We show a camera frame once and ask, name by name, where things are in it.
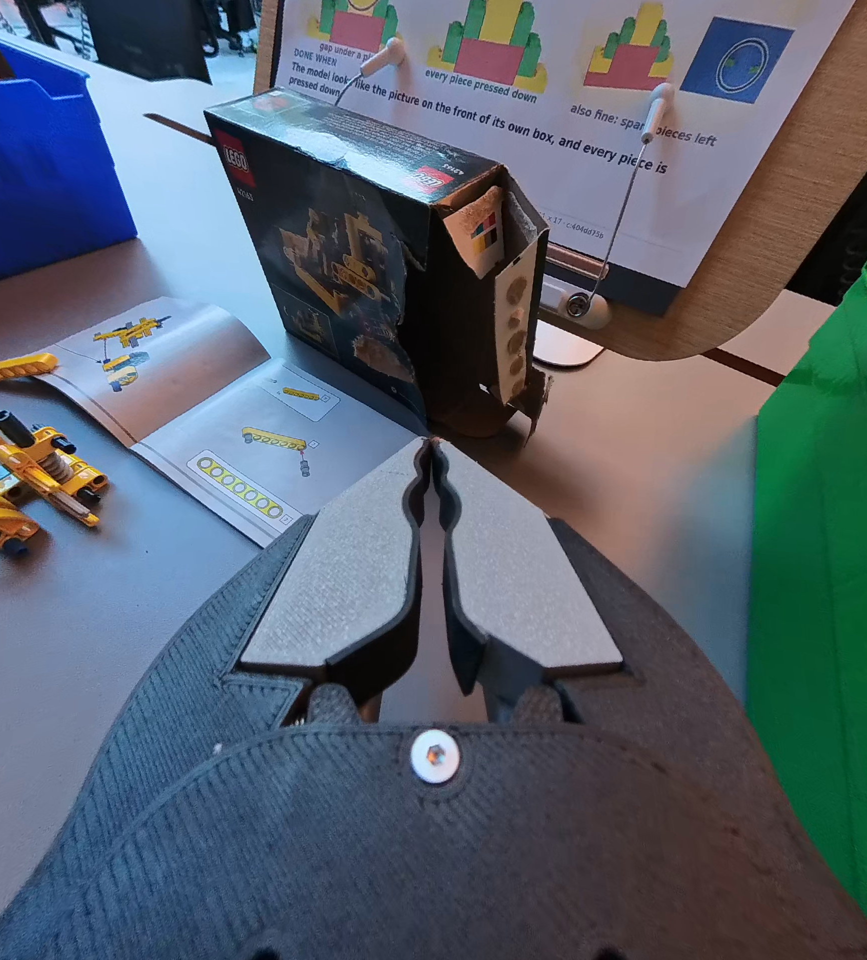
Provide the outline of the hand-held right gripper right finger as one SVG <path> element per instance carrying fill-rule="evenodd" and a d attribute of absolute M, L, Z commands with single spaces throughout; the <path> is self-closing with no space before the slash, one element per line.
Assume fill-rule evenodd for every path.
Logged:
<path fill-rule="evenodd" d="M 611 673 L 623 656 L 545 513 L 450 442 L 432 449 L 443 595 L 463 693 Z"/>

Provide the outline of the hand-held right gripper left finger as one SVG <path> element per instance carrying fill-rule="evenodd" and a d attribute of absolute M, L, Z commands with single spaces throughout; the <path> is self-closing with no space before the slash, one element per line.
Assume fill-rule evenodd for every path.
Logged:
<path fill-rule="evenodd" d="M 416 438 L 318 512 L 242 651 L 244 668 L 343 686 L 358 706 L 413 663 L 430 442 Z"/>

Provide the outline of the lego instruction booklet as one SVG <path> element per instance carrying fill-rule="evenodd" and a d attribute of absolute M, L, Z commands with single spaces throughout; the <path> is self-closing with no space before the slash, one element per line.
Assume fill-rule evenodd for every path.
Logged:
<path fill-rule="evenodd" d="M 45 351 L 38 379 L 261 547 L 416 439 L 211 304 L 159 297 Z"/>

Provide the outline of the yellow lego assembly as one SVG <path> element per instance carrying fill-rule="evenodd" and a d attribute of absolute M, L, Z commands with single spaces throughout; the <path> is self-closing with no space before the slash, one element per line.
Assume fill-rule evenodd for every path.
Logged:
<path fill-rule="evenodd" d="M 0 553 L 16 558 L 40 530 L 23 511 L 31 497 L 92 529 L 100 523 L 95 508 L 107 488 L 106 475 L 82 460 L 76 446 L 55 428 L 26 426 L 0 410 Z"/>

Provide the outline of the black lego box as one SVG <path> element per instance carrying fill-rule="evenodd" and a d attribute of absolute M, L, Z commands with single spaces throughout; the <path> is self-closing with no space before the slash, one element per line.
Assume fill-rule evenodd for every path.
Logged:
<path fill-rule="evenodd" d="M 287 89 L 204 117 L 288 334 L 430 424 L 536 429 L 549 227 L 504 165 Z"/>

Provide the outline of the yellow lego beam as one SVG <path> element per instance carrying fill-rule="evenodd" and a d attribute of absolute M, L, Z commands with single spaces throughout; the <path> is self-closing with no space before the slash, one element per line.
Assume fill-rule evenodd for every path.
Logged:
<path fill-rule="evenodd" d="M 0 360 L 0 382 L 50 374 L 59 364 L 55 354 L 39 352 Z"/>

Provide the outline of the grey stand base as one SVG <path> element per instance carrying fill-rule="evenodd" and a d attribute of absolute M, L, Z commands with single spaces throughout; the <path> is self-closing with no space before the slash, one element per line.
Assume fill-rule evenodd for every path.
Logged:
<path fill-rule="evenodd" d="M 534 341 L 534 362 L 557 370 L 578 370 L 589 365 L 604 348 L 558 326 L 540 320 Z"/>

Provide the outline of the green plastic bin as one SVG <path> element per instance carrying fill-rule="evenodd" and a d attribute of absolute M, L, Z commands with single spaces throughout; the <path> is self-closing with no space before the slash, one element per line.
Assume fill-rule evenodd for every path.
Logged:
<path fill-rule="evenodd" d="M 867 260 L 756 433 L 747 712 L 867 917 Z"/>

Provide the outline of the dark blue sheet ledge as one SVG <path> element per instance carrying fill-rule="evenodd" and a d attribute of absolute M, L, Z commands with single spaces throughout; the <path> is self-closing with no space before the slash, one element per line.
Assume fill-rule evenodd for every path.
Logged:
<path fill-rule="evenodd" d="M 597 282 L 602 261 L 588 254 L 547 243 L 545 274 L 568 286 L 596 293 L 649 316 L 662 317 L 682 288 L 677 284 L 610 262 Z"/>

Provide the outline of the printed instruction sheet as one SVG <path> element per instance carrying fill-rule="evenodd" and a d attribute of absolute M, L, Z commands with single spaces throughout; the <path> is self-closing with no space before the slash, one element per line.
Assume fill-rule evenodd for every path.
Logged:
<path fill-rule="evenodd" d="M 287 1 L 275 84 L 503 164 L 550 240 L 684 288 L 850 12 L 849 1 Z"/>

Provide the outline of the wooden display board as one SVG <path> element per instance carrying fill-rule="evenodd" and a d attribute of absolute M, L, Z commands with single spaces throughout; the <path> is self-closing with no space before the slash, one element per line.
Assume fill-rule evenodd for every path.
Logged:
<path fill-rule="evenodd" d="M 542 306 L 537 359 L 580 366 L 550 353 L 554 329 L 581 343 L 643 361 L 706 354 L 742 333 L 775 302 L 867 172 L 867 1 L 855 2 L 827 52 L 744 187 L 709 251 L 662 318 L 618 304 L 596 329 Z"/>

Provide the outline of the blue plastic bin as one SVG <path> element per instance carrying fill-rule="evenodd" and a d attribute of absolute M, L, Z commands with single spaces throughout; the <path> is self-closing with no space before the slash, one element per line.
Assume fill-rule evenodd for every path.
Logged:
<path fill-rule="evenodd" d="M 137 236 L 88 75 L 0 40 L 0 279 Z"/>

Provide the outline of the black office chair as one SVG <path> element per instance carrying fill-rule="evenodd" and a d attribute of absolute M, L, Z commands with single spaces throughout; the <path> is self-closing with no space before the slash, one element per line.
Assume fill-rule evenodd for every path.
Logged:
<path fill-rule="evenodd" d="M 211 84 L 202 45 L 207 24 L 197 1 L 85 1 L 98 61 L 152 81 Z"/>

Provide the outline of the white round screw mount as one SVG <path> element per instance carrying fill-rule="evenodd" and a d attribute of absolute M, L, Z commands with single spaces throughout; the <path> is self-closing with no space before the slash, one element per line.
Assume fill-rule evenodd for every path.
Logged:
<path fill-rule="evenodd" d="M 600 294 L 547 281 L 541 292 L 541 306 L 560 319 L 588 330 L 600 330 L 611 320 L 609 304 Z"/>

